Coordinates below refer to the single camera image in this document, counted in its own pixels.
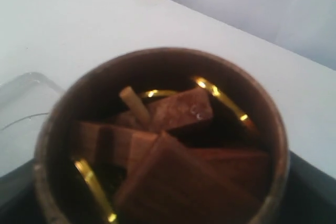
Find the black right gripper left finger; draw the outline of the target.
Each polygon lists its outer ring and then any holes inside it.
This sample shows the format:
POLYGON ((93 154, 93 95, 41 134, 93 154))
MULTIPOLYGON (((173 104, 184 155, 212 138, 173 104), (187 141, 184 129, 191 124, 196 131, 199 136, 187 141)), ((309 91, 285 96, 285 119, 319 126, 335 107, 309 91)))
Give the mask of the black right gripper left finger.
POLYGON ((1 177, 1 223, 46 223, 35 195, 33 164, 1 177))

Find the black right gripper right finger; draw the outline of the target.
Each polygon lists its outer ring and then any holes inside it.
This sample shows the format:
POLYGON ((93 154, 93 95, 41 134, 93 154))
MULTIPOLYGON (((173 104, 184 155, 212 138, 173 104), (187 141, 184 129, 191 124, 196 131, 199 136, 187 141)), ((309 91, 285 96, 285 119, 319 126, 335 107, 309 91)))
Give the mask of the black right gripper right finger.
POLYGON ((278 223, 335 224, 335 179, 294 152, 278 223))

